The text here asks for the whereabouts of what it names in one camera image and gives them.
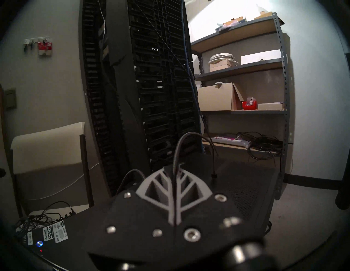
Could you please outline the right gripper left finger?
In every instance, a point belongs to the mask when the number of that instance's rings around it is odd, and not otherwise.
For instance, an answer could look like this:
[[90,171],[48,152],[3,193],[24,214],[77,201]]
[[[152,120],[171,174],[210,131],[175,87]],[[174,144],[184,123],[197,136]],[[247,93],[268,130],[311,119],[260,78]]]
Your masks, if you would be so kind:
[[121,191],[97,226],[88,233],[87,253],[95,266],[142,266],[174,252],[173,203],[168,171],[155,172],[140,193]]

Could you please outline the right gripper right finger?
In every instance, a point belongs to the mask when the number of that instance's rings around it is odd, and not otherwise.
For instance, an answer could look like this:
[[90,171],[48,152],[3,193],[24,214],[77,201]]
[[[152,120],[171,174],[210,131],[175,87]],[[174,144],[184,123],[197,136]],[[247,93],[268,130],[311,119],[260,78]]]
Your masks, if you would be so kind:
[[264,248],[264,167],[220,164],[217,178],[211,164],[183,164],[212,195],[181,214],[175,251],[229,251],[235,245]]

